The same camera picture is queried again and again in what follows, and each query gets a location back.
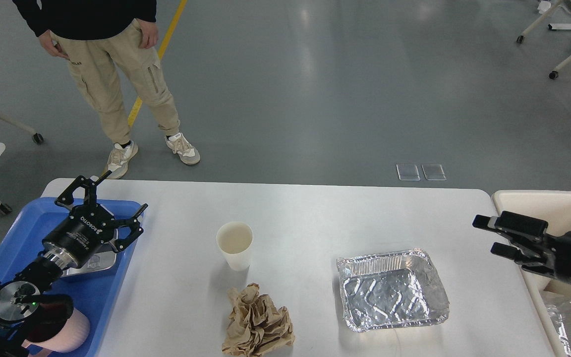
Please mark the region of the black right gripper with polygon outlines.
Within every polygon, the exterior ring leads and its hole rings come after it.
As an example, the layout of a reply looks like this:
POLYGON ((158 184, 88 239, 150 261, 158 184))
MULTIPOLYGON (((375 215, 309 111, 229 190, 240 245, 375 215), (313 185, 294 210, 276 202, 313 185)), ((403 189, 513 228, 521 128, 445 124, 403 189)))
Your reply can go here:
POLYGON ((519 213, 503 211, 499 216, 476 215, 473 227, 494 232, 509 240, 543 241, 546 260, 541 255, 525 255, 514 246, 495 242, 490 253, 512 260, 525 272, 555 279, 571 285, 571 231, 560 237, 546 234, 548 222, 519 213))

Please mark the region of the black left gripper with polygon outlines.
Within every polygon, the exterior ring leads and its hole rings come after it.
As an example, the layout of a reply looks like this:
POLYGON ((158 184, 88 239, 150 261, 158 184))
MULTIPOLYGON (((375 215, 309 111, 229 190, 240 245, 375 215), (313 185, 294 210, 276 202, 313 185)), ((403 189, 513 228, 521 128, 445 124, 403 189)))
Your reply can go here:
POLYGON ((149 208, 147 203, 127 219, 114 219, 111 211, 97 204, 97 187, 113 172, 106 171, 97 179, 78 176, 55 199, 55 205, 72 209, 68 216, 43 238, 45 250, 64 259, 62 268, 81 268, 102 244, 114 237, 113 230, 129 228, 125 238, 114 238, 109 244, 114 253, 129 248, 144 233, 139 217, 149 208), (73 193, 84 189, 84 205, 74 206, 73 193))

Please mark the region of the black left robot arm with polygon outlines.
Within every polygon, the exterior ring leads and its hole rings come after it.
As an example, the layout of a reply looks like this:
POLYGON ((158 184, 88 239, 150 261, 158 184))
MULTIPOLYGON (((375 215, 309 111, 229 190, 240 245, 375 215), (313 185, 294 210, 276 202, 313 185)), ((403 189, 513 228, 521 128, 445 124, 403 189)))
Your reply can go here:
POLYGON ((26 205, 0 246, 0 357, 29 357, 32 335, 77 312, 108 319, 148 205, 99 200, 108 177, 78 176, 54 207, 26 205))

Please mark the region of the person's right hand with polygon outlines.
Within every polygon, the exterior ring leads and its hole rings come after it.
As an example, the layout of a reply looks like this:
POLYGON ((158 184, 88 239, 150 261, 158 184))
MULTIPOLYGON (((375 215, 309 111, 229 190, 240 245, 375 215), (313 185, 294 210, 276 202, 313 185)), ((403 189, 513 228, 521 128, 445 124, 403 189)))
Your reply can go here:
POLYGON ((46 30, 43 34, 38 36, 38 41, 41 47, 52 57, 69 59, 68 54, 61 47, 61 45, 54 40, 53 34, 50 30, 46 30))

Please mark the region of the person's left hand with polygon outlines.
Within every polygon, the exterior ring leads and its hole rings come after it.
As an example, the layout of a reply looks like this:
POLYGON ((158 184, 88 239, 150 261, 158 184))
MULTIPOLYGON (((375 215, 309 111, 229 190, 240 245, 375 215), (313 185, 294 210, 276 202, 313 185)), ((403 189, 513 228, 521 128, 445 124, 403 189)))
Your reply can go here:
POLYGON ((149 49, 154 47, 159 40, 159 29, 156 22, 147 22, 139 18, 136 19, 140 25, 141 43, 139 48, 149 49))

